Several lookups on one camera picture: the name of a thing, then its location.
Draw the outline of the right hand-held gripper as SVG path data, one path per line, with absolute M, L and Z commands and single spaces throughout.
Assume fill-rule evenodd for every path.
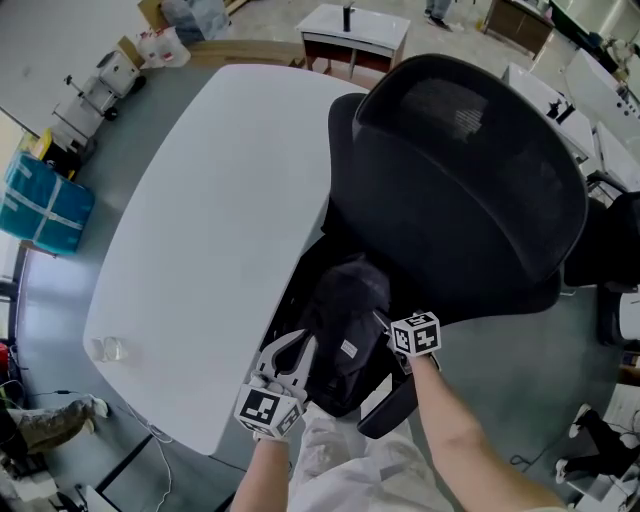
M 391 349 L 406 358 L 432 357 L 442 347 L 439 319 L 432 312 L 416 313 L 391 323 L 381 311 L 372 312 L 383 333 L 390 335 Z

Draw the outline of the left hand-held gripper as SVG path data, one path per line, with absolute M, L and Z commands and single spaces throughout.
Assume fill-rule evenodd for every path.
M 284 366 L 277 359 L 282 351 L 304 341 L 306 333 L 300 329 L 284 334 L 260 353 L 258 371 L 279 382 L 286 389 L 285 395 L 252 388 L 249 382 L 240 387 L 234 417 L 258 437 L 285 439 L 302 418 L 307 399 L 305 385 L 318 347 L 316 337 L 311 335 L 304 343 L 294 373 L 283 373 Z

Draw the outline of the person's left hand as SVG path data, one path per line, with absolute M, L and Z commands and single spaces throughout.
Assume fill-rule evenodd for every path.
M 286 394 L 286 389 L 279 382 L 257 370 L 251 372 L 249 385 L 252 388 L 266 390 L 278 395 Z

